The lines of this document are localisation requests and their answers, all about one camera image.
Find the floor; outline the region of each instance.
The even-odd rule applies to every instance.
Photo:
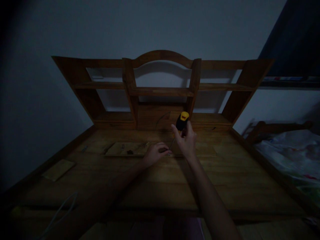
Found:
[[[80,239],[128,239],[128,233],[132,225],[132,222],[108,222],[107,225],[97,223]],[[205,239],[210,240],[211,236],[203,219],[202,226]],[[237,228],[244,240],[319,239],[301,219],[242,225]]]

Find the screwdriver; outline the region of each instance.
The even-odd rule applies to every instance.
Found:
[[[182,112],[182,113],[180,113],[180,115],[179,115],[179,117],[178,117],[178,119],[177,119],[177,122],[176,122],[176,128],[178,129],[179,133],[180,133],[183,129],[186,128],[188,120],[189,120],[189,113],[187,113],[187,112]],[[176,140],[176,138],[175,138],[175,136],[174,136],[174,139],[173,139],[173,141],[172,141],[172,143],[171,143],[171,145],[170,145],[169,150],[171,150],[171,147],[172,147],[172,145],[173,145],[173,143],[174,143],[175,140]]]

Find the wooden drawer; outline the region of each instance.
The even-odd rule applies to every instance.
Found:
[[[230,130],[230,125],[214,125],[214,124],[200,124],[192,123],[192,128],[195,132],[228,132]]]

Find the arched wooden panel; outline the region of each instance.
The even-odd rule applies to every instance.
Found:
[[[192,60],[186,58],[185,56],[168,50],[155,50],[147,52],[140,55],[136,59],[132,60],[133,68],[138,68],[143,64],[148,62],[158,61],[158,60],[167,60],[181,64],[182,66],[191,69]]]

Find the person's right hand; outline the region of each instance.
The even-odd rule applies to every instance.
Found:
[[[196,158],[196,139],[197,134],[192,130],[191,122],[187,122],[186,136],[182,137],[174,124],[171,125],[172,131],[176,137],[177,144],[187,160]]]

